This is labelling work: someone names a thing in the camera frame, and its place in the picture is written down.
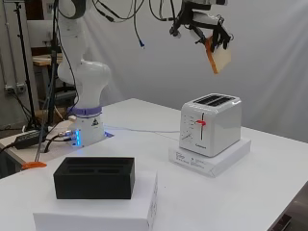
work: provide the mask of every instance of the blue led light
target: blue led light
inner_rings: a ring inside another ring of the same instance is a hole
[[[77,140],[77,146],[80,146],[80,134],[79,131],[76,131],[76,140]]]

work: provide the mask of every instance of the white platform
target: white platform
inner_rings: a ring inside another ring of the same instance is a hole
[[[251,140],[240,139],[216,157],[206,157],[179,147],[175,141],[169,148],[169,160],[201,174],[217,177],[250,152]]]
[[[136,172],[131,200],[58,200],[54,189],[34,211],[37,231],[150,231],[156,215],[156,172]]]
[[[130,99],[105,107],[102,116],[105,125],[179,131],[181,112]],[[307,143],[248,128],[242,136],[252,140],[250,154],[215,179],[168,160],[169,143],[179,133],[111,132],[113,138],[69,156],[135,157],[136,171],[157,171],[153,231],[265,231],[308,180]],[[36,230],[33,208],[51,191],[52,174],[63,159],[0,180],[1,230]]]

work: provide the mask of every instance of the label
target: label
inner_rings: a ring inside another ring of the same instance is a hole
[[[98,125],[98,121],[97,121],[97,119],[95,118],[95,119],[94,119],[94,122],[92,123],[92,127],[93,127],[93,126],[97,126],[97,125]]]
[[[183,166],[191,167],[195,170],[207,172],[213,168],[213,166],[202,159],[202,156],[198,158],[198,155],[182,154],[177,151],[173,151],[173,161]]]

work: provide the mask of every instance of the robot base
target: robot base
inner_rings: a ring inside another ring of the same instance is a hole
[[[76,121],[68,127],[74,131],[73,146],[89,146],[106,139],[100,115],[92,117],[76,117]]]

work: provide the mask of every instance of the white box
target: white box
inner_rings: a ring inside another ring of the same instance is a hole
[[[216,157],[206,157],[183,149],[175,142],[169,148],[169,160],[182,167],[217,177],[250,152],[251,140],[241,138]]]
[[[131,200],[57,200],[34,211],[37,231],[150,231],[157,205],[157,173],[136,172]]]
[[[182,107],[180,147],[215,157],[241,139],[242,101],[209,94]]]

